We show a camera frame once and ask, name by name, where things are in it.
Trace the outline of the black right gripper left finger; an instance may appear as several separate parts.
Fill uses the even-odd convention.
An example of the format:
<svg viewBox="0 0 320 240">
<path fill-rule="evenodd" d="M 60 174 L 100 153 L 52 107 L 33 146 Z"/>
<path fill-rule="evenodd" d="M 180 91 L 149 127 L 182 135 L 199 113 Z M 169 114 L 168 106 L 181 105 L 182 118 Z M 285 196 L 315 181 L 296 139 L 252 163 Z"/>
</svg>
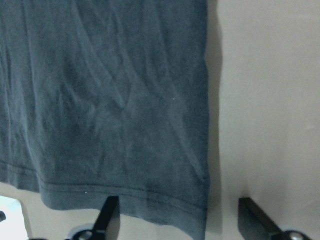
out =
<svg viewBox="0 0 320 240">
<path fill-rule="evenodd" d="M 91 230 L 92 240 L 117 240 L 119 235 L 119 197 L 109 196 Z"/>
</svg>

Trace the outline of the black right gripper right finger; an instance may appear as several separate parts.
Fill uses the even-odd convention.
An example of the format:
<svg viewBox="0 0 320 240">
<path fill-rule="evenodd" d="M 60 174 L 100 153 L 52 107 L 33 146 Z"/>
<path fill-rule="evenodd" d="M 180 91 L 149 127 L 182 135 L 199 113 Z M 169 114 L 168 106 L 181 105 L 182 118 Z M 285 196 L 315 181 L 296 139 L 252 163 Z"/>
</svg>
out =
<svg viewBox="0 0 320 240">
<path fill-rule="evenodd" d="M 283 231 L 249 197 L 238 199 L 238 230 L 245 240 L 281 240 Z"/>
</svg>

